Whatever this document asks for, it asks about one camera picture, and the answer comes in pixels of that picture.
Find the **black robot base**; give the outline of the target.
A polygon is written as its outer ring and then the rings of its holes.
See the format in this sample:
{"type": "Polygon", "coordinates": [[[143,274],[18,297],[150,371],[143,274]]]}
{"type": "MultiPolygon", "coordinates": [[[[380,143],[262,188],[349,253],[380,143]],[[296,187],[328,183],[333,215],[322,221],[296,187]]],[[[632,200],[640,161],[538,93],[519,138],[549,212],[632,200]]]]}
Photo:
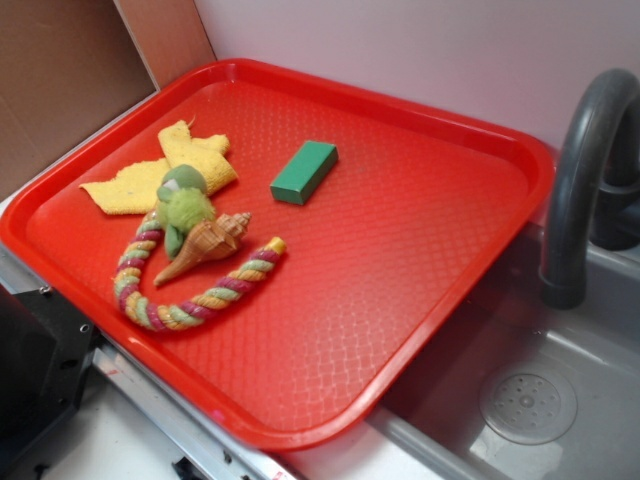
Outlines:
{"type": "Polygon", "coordinates": [[[1,476],[79,409],[94,324],[57,292],[1,289],[1,476]]]}

